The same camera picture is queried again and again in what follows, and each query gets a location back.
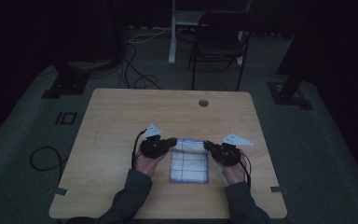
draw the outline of black cable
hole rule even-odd
[[[142,155],[142,152],[139,153],[139,155],[135,158],[135,160],[138,160],[138,158]]]
[[[139,132],[138,135],[136,136],[135,144],[133,145],[132,157],[131,157],[131,168],[132,169],[135,169],[135,161],[141,155],[140,154],[139,156],[135,157],[136,146],[138,145],[138,139],[141,136],[141,134],[144,134],[145,132],[146,132],[146,129],[144,131]]]
[[[249,157],[247,157],[245,154],[241,153],[249,162],[249,174],[252,174],[252,164],[251,161],[249,160]]]
[[[124,72],[123,63],[121,63],[120,68],[121,68],[121,73],[119,73],[118,70],[116,70],[116,75],[117,75],[117,77],[118,77],[118,83],[117,83],[117,85],[116,85],[116,89],[117,89],[118,86],[120,85],[121,79],[122,79],[122,76],[123,76],[123,72]]]
[[[240,161],[240,165],[242,166],[243,170],[245,170],[246,173],[246,183],[248,184],[248,188],[251,189],[252,186],[252,178],[251,175],[249,174],[248,170],[246,169],[245,165],[243,165],[242,161]]]
[[[123,79],[121,79],[121,80],[127,85],[127,88],[128,88],[128,89],[146,89],[146,88],[155,86],[155,87],[157,87],[159,90],[161,90],[161,87],[157,84],[158,79],[157,79],[155,76],[152,76],[152,75],[143,75],[143,74],[141,74],[141,73],[131,64],[132,60],[134,59],[134,57],[135,57],[135,55],[136,55],[136,51],[137,51],[137,50],[136,50],[136,47],[133,46],[132,44],[130,44],[130,43],[127,43],[127,44],[128,44],[130,47],[133,48],[134,53],[132,54],[132,56],[131,56],[131,58],[130,58],[129,60],[127,60],[126,58],[123,58],[123,60],[127,63],[127,65],[126,65],[126,68],[125,68],[125,70],[124,70],[124,80],[123,80]],[[129,80],[128,80],[128,70],[129,70],[129,68],[132,68],[133,71],[135,71],[135,73],[139,76],[139,77],[135,80],[135,82],[134,82],[133,85],[130,85],[130,82],[129,82]],[[146,86],[146,84],[145,84],[146,82],[145,82],[143,79],[147,80],[148,82],[150,82],[150,83],[152,83],[152,84]],[[144,87],[143,87],[143,88],[139,88],[139,87],[137,86],[137,83],[139,83],[141,80],[142,80],[143,83],[144,83]]]
[[[40,152],[40,151],[42,151],[42,150],[47,150],[47,149],[53,150],[53,151],[56,153],[59,163],[58,163],[57,165],[54,165],[54,166],[51,166],[51,167],[48,167],[48,168],[40,168],[40,167],[37,167],[37,166],[34,164],[34,155],[35,155],[37,152]],[[39,149],[37,149],[36,151],[34,151],[34,152],[31,154],[31,156],[30,156],[30,164],[31,164],[31,166],[32,166],[34,169],[36,169],[37,171],[45,172],[45,171],[50,171],[50,170],[53,170],[53,169],[55,169],[55,168],[57,168],[57,167],[60,167],[60,175],[59,175],[59,178],[58,178],[58,184],[60,184],[60,180],[61,180],[61,178],[62,178],[62,174],[63,174],[63,164],[64,164],[65,162],[67,162],[67,161],[68,161],[68,159],[62,160],[62,157],[61,157],[61,155],[60,155],[60,152],[59,152],[56,148],[54,148],[54,147],[40,147]]]

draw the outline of person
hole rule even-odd
[[[95,220],[89,217],[71,218],[67,224],[111,224],[131,220],[144,204],[153,185],[151,177],[165,154],[156,159],[150,159],[138,150],[136,157],[134,169],[128,171],[124,189],[115,195],[112,206],[107,212]],[[241,155],[241,161],[246,164],[243,155]],[[246,173],[241,165],[237,163],[226,167],[218,161],[215,162],[222,167],[223,176],[228,182],[224,191],[231,222],[235,224],[270,223],[269,215],[255,205],[255,200],[245,181]]]

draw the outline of wooden table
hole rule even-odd
[[[209,105],[200,106],[201,99]],[[99,217],[110,208],[124,187],[135,137],[151,123],[163,131],[161,138],[221,144],[235,133],[254,141],[254,146],[238,146],[252,163],[252,195],[271,218],[286,217],[282,194],[270,190],[279,184],[249,93],[109,89],[98,89],[91,97],[59,185],[68,193],[55,195],[50,216]],[[210,159],[209,184],[173,184],[170,154],[158,165],[153,188],[136,217],[229,218],[221,168]]]

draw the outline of gray sleeve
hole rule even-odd
[[[225,192],[232,223],[270,223],[269,215],[255,205],[245,181],[225,187]]]
[[[151,187],[150,176],[130,169],[124,189],[115,195],[112,207],[94,223],[116,223],[135,216],[145,203]]]

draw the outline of chair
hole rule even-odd
[[[241,59],[237,91],[240,88],[249,39],[256,32],[258,14],[250,11],[206,12],[199,20],[187,69],[193,63],[191,90],[194,90],[196,64],[199,62],[228,62],[227,68]]]

